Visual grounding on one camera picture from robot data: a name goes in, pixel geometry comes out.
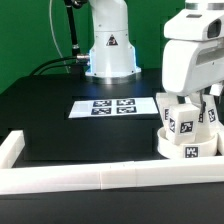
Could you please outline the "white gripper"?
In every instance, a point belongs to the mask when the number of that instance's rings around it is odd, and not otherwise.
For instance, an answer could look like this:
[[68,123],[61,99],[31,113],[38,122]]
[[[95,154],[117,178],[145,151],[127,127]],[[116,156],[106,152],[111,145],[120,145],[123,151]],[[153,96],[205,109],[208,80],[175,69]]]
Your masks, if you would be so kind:
[[224,10],[183,9],[165,24],[164,36],[169,41],[163,52],[163,87],[179,96],[190,94],[191,109],[203,114],[206,102],[196,91],[211,85],[213,96],[224,91]]

